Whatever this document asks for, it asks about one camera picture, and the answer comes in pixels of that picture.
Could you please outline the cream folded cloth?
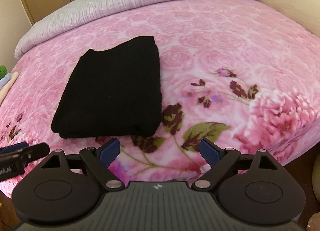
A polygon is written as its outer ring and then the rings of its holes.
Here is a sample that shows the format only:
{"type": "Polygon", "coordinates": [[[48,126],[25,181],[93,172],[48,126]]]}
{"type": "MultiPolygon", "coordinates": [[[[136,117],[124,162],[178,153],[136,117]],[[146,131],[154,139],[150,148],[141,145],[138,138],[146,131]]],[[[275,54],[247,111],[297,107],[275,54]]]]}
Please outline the cream folded cloth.
{"type": "Polygon", "coordinates": [[[11,89],[11,87],[13,86],[15,81],[17,80],[18,76],[19,76],[19,73],[16,72],[16,71],[11,73],[11,80],[1,89],[1,101],[0,101],[0,104],[3,103],[3,100],[7,96],[7,93],[9,92],[9,90],[11,89]]]}

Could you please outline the black garment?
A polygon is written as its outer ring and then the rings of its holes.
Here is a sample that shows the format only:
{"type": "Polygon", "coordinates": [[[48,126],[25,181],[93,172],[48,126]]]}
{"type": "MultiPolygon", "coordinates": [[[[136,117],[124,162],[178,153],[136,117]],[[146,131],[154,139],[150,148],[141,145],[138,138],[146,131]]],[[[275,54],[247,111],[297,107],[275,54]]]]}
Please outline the black garment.
{"type": "Polygon", "coordinates": [[[64,139],[152,136],[161,122],[159,51],[152,36],[87,50],[76,64],[51,129],[64,139]]]}

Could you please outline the green folded cloth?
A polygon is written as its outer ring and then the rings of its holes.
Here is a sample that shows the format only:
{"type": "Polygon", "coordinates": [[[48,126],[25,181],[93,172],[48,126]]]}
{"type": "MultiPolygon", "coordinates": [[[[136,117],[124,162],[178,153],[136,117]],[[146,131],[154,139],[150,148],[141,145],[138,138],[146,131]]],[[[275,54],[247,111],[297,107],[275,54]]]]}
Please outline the green folded cloth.
{"type": "Polygon", "coordinates": [[[7,69],[4,65],[0,66],[0,80],[7,75],[7,69]]]}

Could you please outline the pink floral blanket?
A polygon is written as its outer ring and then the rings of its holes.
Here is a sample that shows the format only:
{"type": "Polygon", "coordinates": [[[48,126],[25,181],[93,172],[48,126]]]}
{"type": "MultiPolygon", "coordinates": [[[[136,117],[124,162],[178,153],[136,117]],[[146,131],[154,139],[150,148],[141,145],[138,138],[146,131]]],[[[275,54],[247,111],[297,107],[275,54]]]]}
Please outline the pink floral blanket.
{"type": "Polygon", "coordinates": [[[27,52],[1,104],[1,146],[45,142],[75,154],[108,137],[62,139],[51,122],[88,49],[155,38],[164,120],[153,137],[121,137],[110,169],[123,182],[193,181],[209,169],[197,141],[281,164],[319,142],[319,38],[256,0],[179,0],[84,24],[27,52]]]}

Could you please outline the light blue folded cloth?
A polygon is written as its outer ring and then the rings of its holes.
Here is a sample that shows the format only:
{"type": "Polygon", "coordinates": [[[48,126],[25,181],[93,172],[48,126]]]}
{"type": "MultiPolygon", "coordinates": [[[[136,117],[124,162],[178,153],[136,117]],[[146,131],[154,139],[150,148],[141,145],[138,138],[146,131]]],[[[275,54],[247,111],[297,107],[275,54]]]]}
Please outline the light blue folded cloth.
{"type": "Polygon", "coordinates": [[[0,80],[0,89],[2,89],[11,80],[11,74],[7,74],[0,80]]]}

